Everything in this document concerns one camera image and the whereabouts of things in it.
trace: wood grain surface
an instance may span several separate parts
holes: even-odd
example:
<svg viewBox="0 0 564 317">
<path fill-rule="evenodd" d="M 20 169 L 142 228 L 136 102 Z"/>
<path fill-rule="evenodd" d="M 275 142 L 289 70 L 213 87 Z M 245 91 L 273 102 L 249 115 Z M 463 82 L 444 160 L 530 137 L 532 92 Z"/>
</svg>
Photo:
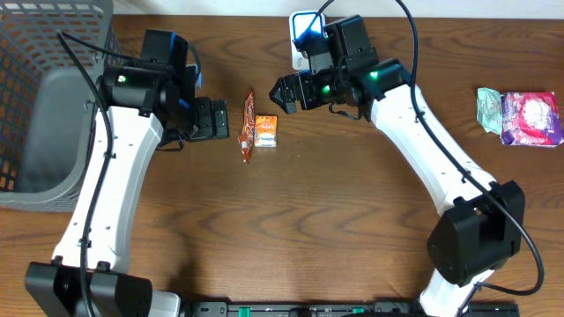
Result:
<svg viewBox="0 0 564 317">
<path fill-rule="evenodd" d="M 428 105 L 468 154 L 527 197 L 525 225 L 545 261 L 540 293 L 508 300 L 522 316 L 564 315 L 564 147 L 506 147 L 476 122 L 476 89 L 564 96 L 564 21 L 417 19 L 419 85 Z M 382 59 L 411 67 L 404 18 L 367 18 Z M 130 273 L 189 299 L 371 301 L 415 298 L 433 267 L 426 241 L 438 216 L 395 146 L 368 122 L 326 108 L 289 116 L 269 101 L 293 72 L 287 18 L 118 16 L 125 53 L 137 55 L 146 28 L 176 31 L 198 49 L 200 95 L 227 99 L 231 138 L 158 152 L 137 208 Z M 236 136 L 249 87 L 256 111 L 279 116 L 278 148 L 242 163 Z M 0 211 L 0 315 L 42 315 L 26 293 L 31 261 L 48 262 L 70 213 Z M 536 270 L 530 251 L 491 282 L 523 289 Z"/>
</svg>

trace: plastic packaging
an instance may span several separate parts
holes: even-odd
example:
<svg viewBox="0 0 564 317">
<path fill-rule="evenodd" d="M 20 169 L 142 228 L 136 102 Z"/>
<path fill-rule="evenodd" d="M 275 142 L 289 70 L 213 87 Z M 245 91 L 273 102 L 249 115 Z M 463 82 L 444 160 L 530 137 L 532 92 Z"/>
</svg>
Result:
<svg viewBox="0 0 564 317">
<path fill-rule="evenodd" d="M 255 94 L 249 90 L 243 109 L 243 131 L 239 135 L 239 145 L 243 153 L 243 162 L 249 163 L 255 144 Z"/>
<path fill-rule="evenodd" d="M 493 89 L 478 89 L 478 115 L 479 124 L 486 132 L 501 134 L 503 117 L 501 115 L 501 94 Z"/>
<path fill-rule="evenodd" d="M 554 147 L 564 143 L 554 92 L 508 92 L 501 100 L 505 145 Z"/>
</svg>

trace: mesh basket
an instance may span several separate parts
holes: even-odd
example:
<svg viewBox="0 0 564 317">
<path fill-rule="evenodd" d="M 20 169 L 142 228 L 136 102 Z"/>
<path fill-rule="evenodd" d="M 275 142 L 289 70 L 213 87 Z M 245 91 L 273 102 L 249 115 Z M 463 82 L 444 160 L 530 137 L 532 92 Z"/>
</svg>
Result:
<svg viewBox="0 0 564 317">
<path fill-rule="evenodd" d="M 74 210 L 92 149 L 93 96 L 60 29 L 119 53 L 111 0 L 0 3 L 0 206 Z M 68 41 L 95 81 L 115 58 Z"/>
</svg>

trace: black cable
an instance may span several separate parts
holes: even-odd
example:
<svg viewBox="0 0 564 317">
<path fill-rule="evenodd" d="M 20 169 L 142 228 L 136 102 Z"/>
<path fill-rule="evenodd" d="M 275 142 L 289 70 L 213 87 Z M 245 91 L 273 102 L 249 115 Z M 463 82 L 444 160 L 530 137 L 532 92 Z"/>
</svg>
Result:
<svg viewBox="0 0 564 317">
<path fill-rule="evenodd" d="M 458 307 L 458 310 L 456 312 L 456 317 L 461 317 L 462 315 L 464 315 L 464 309 L 470 304 L 470 301 L 472 300 L 472 298 L 474 297 L 477 291 L 481 291 L 481 288 L 476 284 L 474 284 L 472 286 L 472 290 L 470 291 L 470 294 L 468 294 L 468 296 L 464 300 L 464 303 L 462 303 L 462 305 Z"/>
<path fill-rule="evenodd" d="M 196 70 L 195 80 L 197 82 L 198 79 L 200 78 L 200 74 L 202 73 L 202 64 L 200 63 L 200 57 L 198 57 L 198 55 L 197 55 L 196 48 L 194 48 L 194 46 L 191 45 L 191 44 L 188 44 L 188 48 L 189 48 L 190 52 L 192 52 L 192 55 L 194 56 L 194 59 L 196 60 L 197 70 Z"/>
<path fill-rule="evenodd" d="M 359 114 L 358 114 L 357 116 L 354 116 L 354 115 L 349 114 L 349 113 L 347 113 L 346 111 L 343 111 L 343 110 L 335 111 L 335 109 L 334 109 L 334 106 L 335 106 L 335 105 L 336 105 L 335 103 L 332 103 L 332 104 L 329 105 L 329 112 L 330 112 L 330 113 L 332 113 L 332 114 L 340 114 L 340 115 L 343 115 L 343 116 L 345 116 L 345 117 L 347 117 L 347 118 L 349 118 L 349 119 L 352 119 L 352 120 L 360 120 L 360 119 L 362 119 L 362 113 L 360 112 L 360 108 L 359 108 Z"/>
<path fill-rule="evenodd" d="M 418 58 L 419 58 L 419 39 L 418 39 L 418 36 L 417 36 L 417 27 L 415 26 L 415 21 L 413 20 L 411 13 L 409 12 L 409 10 L 405 6 L 405 4 L 402 2 L 402 0 L 396 0 L 396 2 L 404 10 L 405 15 L 409 19 L 409 23 L 412 27 L 412 32 L 413 32 L 413 68 L 412 68 L 412 80 L 411 80 L 411 97 L 412 97 L 412 104 L 413 104 L 413 109 L 415 110 L 416 118 L 419 120 L 419 122 L 421 122 L 421 125 L 423 126 L 423 128 L 425 129 L 425 131 L 427 132 L 429 137 L 431 137 L 433 142 L 437 145 L 437 147 L 442 151 L 442 153 L 447 157 L 447 159 L 449 159 L 449 161 L 452 163 L 452 165 L 454 165 L 456 167 L 458 172 L 460 172 L 467 181 L 469 181 L 472 185 L 474 185 L 474 187 L 476 187 L 480 192 L 482 192 L 482 194 L 484 194 L 484 196 L 495 206 L 495 208 L 497 208 L 499 211 L 501 211 L 501 213 L 503 213 L 503 215 L 505 215 L 505 217 L 507 217 L 509 219 L 509 221 L 511 221 L 511 223 L 513 223 L 513 225 L 517 228 L 517 230 L 523 235 L 525 242 L 527 242 L 527 245 L 531 249 L 531 252 L 532 252 L 532 254 L 535 258 L 535 263 L 537 264 L 537 270 L 538 270 L 537 282 L 536 282 L 535 286 L 533 286 L 529 290 L 516 291 L 516 290 L 511 290 L 511 289 L 508 289 L 508 288 L 505 288 L 505 287 L 500 287 L 500 286 L 492 285 L 492 284 L 485 283 L 485 282 L 478 282 L 478 283 L 476 283 L 476 286 L 486 287 L 486 288 L 490 288 L 490 289 L 493 289 L 493 290 L 496 290 L 496 291 L 501 291 L 501 292 L 504 292 L 504 293 L 507 293 L 507 294 L 510 294 L 510 295 L 516 295 L 516 296 L 532 295 L 532 294 L 536 293 L 538 290 L 540 290 L 540 288 L 542 287 L 543 282 L 545 280 L 545 267 L 544 267 L 543 261 L 540 257 L 540 253 L 538 252 L 538 249 L 535 246 L 535 243 L 533 242 L 531 236 L 527 233 L 527 231 L 521 225 L 519 225 L 519 223 L 508 213 L 508 211 L 505 209 L 505 207 L 495 197 L 493 197 L 487 191 L 487 189 L 485 189 L 478 181 L 476 181 L 471 176 L 470 172 L 466 171 L 462 167 L 462 165 L 460 165 L 460 163 L 458 163 L 458 161 L 456 161 L 456 158 L 454 158 L 452 156 L 452 154 L 449 152 L 449 150 L 447 150 L 444 147 L 444 145 L 442 145 L 441 141 L 437 138 L 437 136 L 434 134 L 434 132 L 431 130 L 431 128 L 429 127 L 429 125 L 425 121 L 425 116 L 424 116 L 425 113 L 422 112 L 419 109 L 419 106 L 417 104 L 416 92 L 415 92 L 415 87 L 416 87 L 415 80 L 417 78 L 417 61 L 418 61 Z"/>
<path fill-rule="evenodd" d="M 333 3 L 333 1 L 335 1 L 335 0 L 327 0 L 327 2 L 321 8 L 319 8 L 319 10 L 317 11 L 317 13 L 314 16 L 314 19 L 311 20 L 311 23 L 309 24 L 309 26 L 306 30 L 311 29 L 311 27 L 315 24 L 315 21 L 317 20 L 317 18 L 321 17 L 321 14 L 325 11 L 325 9 L 327 9 L 328 6 L 330 6 L 330 4 Z"/>
<path fill-rule="evenodd" d="M 86 69 L 78 58 L 74 55 L 71 48 L 64 40 L 63 37 L 64 33 L 61 31 L 57 31 L 56 37 L 63 46 L 66 53 L 71 58 L 74 65 L 77 67 L 80 74 L 84 77 L 88 87 L 92 91 L 94 98 L 96 99 L 96 107 L 100 110 L 102 115 L 102 119 L 104 120 L 104 125 L 106 126 L 106 134 L 108 138 L 108 145 L 106 148 L 106 153 L 104 153 L 104 162 L 102 164 L 102 168 L 100 171 L 100 177 L 98 178 L 98 182 L 96 183 L 96 188 L 94 189 L 92 200 L 90 202 L 90 207 L 88 208 L 88 213 L 86 214 L 85 226 L 82 231 L 82 238 L 80 239 L 80 290 L 82 291 L 82 296 L 85 302 L 85 308 L 88 312 L 89 317 L 95 317 L 93 304 L 92 304 L 92 296 L 90 294 L 90 289 L 88 287 L 88 282 L 86 280 L 86 270 L 88 267 L 87 264 L 87 256 L 88 256 L 88 247 L 90 245 L 90 227 L 92 225 L 92 219 L 94 214 L 94 209 L 96 208 L 96 203 L 98 202 L 98 197 L 100 196 L 100 191 L 102 189 L 102 184 L 104 183 L 104 178 L 106 177 L 106 172 L 108 171 L 108 166 L 110 159 L 112 158 L 112 153 L 114 149 L 114 135 L 112 133 L 112 126 L 109 121 L 108 112 L 106 109 L 106 105 L 103 103 L 103 99 L 100 97 L 98 90 L 96 89 L 96 85 L 86 72 Z"/>
<path fill-rule="evenodd" d="M 88 43 L 88 42 L 82 41 L 82 40 L 80 40 L 80 39 L 78 39 L 78 38 L 76 38 L 76 37 L 74 37 L 74 36 L 72 36 L 72 35 L 70 35 L 70 34 L 68 34 L 68 33 L 66 33 L 66 32 L 63 32 L 63 31 L 57 31 L 57 32 L 60 33 L 60 34 L 62 34 L 65 38 L 67 38 L 67 39 L 69 39 L 69 40 L 75 41 L 76 43 L 78 43 L 78 44 L 80 44 L 80 45 L 84 45 L 84 46 L 86 46 L 87 48 L 90 48 L 90 49 L 99 51 L 99 52 L 101 52 L 101 53 L 103 53 L 103 54 L 111 55 L 111 56 L 118 57 L 118 58 L 122 58 L 122 59 L 134 59 L 134 58 L 135 58 L 135 57 L 127 56 L 127 55 L 117 54 L 117 53 L 114 53 L 114 52 L 112 52 L 112 51 L 108 51 L 107 49 L 104 49 L 104 48 L 99 48 L 99 47 L 97 47 L 97 46 L 95 46 L 95 45 L 93 45 L 93 44 L 90 44 L 90 43 Z"/>
</svg>

